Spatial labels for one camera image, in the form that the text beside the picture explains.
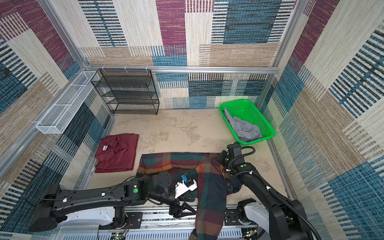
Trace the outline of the multicolour plaid long sleeve shirt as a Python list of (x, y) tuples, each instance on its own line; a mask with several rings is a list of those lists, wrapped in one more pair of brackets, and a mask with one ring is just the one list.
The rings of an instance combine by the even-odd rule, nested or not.
[(192, 196), (197, 198), (195, 235), (199, 240), (215, 240), (223, 227), (227, 196), (237, 193), (242, 183), (223, 173), (217, 153), (155, 153), (142, 155), (137, 177), (150, 176), (160, 172), (168, 173), (172, 185), (184, 174), (190, 174), (197, 182)]

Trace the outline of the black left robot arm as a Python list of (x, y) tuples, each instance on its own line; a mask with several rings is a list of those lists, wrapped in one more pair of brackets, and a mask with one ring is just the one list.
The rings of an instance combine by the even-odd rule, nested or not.
[(168, 205), (169, 214), (175, 219), (192, 216), (197, 212), (189, 203), (195, 200), (191, 192), (197, 187), (197, 181), (189, 174), (172, 186), (172, 177), (166, 172), (132, 177), (114, 186), (82, 191), (63, 190), (58, 184), (52, 184), (38, 198), (29, 231), (53, 230), (67, 221), (69, 214), (103, 207), (112, 207), (115, 215), (113, 221), (102, 228), (117, 229), (128, 220), (126, 206), (141, 206), (146, 202)]

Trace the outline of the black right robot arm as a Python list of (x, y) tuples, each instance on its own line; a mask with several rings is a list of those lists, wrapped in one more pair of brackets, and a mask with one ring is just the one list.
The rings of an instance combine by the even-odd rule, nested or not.
[(319, 240), (315, 227), (309, 222), (304, 206), (274, 189), (245, 157), (255, 153), (255, 148), (244, 154), (244, 147), (235, 142), (218, 156), (218, 162), (231, 179), (240, 181), (258, 198), (238, 203), (238, 216), (244, 223), (254, 222), (268, 233), (272, 240)]

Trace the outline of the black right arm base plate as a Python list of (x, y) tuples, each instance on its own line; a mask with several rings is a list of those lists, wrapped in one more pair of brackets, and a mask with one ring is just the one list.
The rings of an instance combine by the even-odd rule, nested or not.
[(236, 209), (226, 209), (225, 211), (225, 226), (238, 226), (238, 225), (249, 225), (250, 222), (243, 222)]

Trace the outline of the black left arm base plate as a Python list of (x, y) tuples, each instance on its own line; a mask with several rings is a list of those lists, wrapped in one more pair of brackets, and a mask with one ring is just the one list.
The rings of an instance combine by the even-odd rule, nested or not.
[(99, 230), (128, 230), (139, 229), (142, 224), (143, 212), (124, 213), (122, 216), (114, 217), (113, 222), (99, 226)]

